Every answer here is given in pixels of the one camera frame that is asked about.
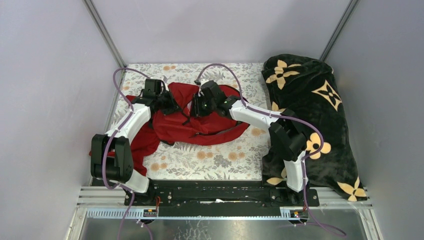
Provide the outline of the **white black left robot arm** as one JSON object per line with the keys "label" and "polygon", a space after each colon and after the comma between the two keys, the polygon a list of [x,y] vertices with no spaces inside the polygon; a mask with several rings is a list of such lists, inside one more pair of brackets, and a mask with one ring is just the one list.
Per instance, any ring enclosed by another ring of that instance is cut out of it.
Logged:
{"label": "white black left robot arm", "polygon": [[91,140],[90,173],[95,179],[136,193],[144,206],[152,204],[155,192],[150,180],[135,169],[131,143],[141,128],[157,112],[172,114],[179,110],[168,85],[160,79],[147,78],[139,96],[124,97],[129,109],[116,126],[104,134],[95,134]]}

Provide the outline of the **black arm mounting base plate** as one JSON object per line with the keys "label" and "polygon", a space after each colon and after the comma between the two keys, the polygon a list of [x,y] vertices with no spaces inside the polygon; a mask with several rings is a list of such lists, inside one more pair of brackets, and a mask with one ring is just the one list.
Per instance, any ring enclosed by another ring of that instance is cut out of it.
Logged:
{"label": "black arm mounting base plate", "polygon": [[260,180],[151,180],[146,193],[125,191],[124,205],[151,206],[160,217],[281,217],[281,208],[303,210],[304,196],[285,183]]}

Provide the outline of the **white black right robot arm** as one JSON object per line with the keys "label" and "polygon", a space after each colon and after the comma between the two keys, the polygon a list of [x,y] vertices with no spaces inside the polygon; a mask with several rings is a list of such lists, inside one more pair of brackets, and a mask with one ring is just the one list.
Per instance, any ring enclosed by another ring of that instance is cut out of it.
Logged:
{"label": "white black right robot arm", "polygon": [[220,117],[247,123],[267,130],[271,150],[283,160],[286,169],[287,201],[293,206],[301,205],[306,199],[308,177],[303,171],[303,157],[306,155],[306,135],[303,126],[293,112],[285,114],[249,105],[242,96],[229,95],[211,80],[195,80],[199,86],[193,97],[190,115],[206,117],[212,113]]}

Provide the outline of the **red student backpack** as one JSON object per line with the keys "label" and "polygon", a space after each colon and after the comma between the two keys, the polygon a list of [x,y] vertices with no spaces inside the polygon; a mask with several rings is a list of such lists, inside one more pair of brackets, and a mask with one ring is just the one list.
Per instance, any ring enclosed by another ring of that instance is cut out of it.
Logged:
{"label": "red student backpack", "polygon": [[250,126],[245,122],[221,117],[215,112],[204,117],[190,116],[189,105],[199,87],[172,82],[168,88],[181,110],[168,115],[158,111],[153,115],[152,128],[161,141],[200,146],[224,144],[240,137]]}

